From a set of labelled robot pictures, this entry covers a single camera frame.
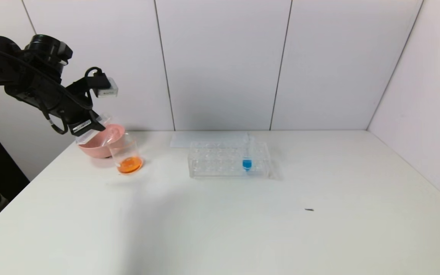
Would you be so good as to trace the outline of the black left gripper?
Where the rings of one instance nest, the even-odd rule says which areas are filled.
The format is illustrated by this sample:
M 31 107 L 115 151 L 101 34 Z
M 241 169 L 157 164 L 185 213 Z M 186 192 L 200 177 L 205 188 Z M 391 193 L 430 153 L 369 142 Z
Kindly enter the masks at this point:
M 100 115 L 93 110 L 88 110 L 76 104 L 74 101 L 64 102 L 57 108 L 57 117 L 60 118 L 63 129 L 57 128 L 57 133 L 70 133 L 73 136 L 81 136 L 89 130 L 102 132 L 105 126 L 101 122 Z

